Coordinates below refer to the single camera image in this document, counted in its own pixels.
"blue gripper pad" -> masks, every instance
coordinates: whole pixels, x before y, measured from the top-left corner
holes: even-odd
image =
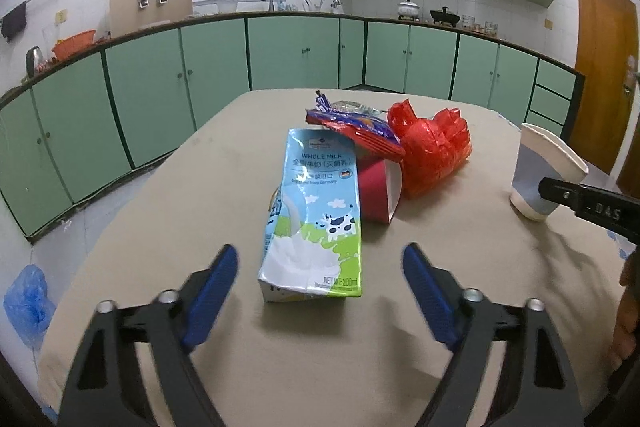
[[[462,337],[456,327],[462,288],[449,272],[431,266],[415,243],[404,248],[402,270],[433,337],[453,351]]]
[[[182,346],[187,352],[207,340],[237,273],[238,252],[231,245],[225,245],[207,270],[194,273],[185,283],[184,287],[192,279],[203,277],[198,281],[201,289],[193,296],[187,311],[187,329],[182,338]]]

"red basket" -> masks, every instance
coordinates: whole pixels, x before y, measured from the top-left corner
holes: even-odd
[[[89,30],[59,42],[51,49],[58,60],[65,60],[71,55],[87,49],[94,43],[95,30]]]

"beige tablecloth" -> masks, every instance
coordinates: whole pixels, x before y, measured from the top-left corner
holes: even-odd
[[[328,91],[387,108],[400,94]],[[413,427],[449,353],[431,337],[402,277],[417,241],[435,266],[492,300],[542,299],[571,358],[583,405],[606,378],[622,269],[606,231],[559,208],[546,223],[509,203],[520,133],[497,113],[410,96],[419,116],[460,107],[474,147],[468,163],[425,197],[402,201],[389,227],[364,224],[359,299],[262,302],[256,281],[268,203],[282,175],[287,129],[304,126],[313,90],[254,91],[185,142],[115,217],[54,315],[39,388],[60,405],[76,346],[97,302],[146,303],[209,265],[223,243],[239,251],[238,279],[209,340],[192,355],[229,427]],[[141,365],[160,425],[171,425],[148,348]],[[481,425],[500,368],[494,350],[469,425]]]

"white pot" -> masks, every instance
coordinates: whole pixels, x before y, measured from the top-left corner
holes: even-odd
[[[398,15],[404,15],[407,17],[419,17],[420,7],[411,0],[406,0],[398,3]]]
[[[544,221],[559,205],[540,197],[542,178],[579,184],[588,173],[587,164],[558,136],[525,123],[511,183],[511,203],[523,216]]]

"black towel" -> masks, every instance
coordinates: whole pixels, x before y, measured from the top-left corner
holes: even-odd
[[[2,17],[2,36],[7,42],[20,33],[27,25],[27,3],[18,4],[7,15]]]

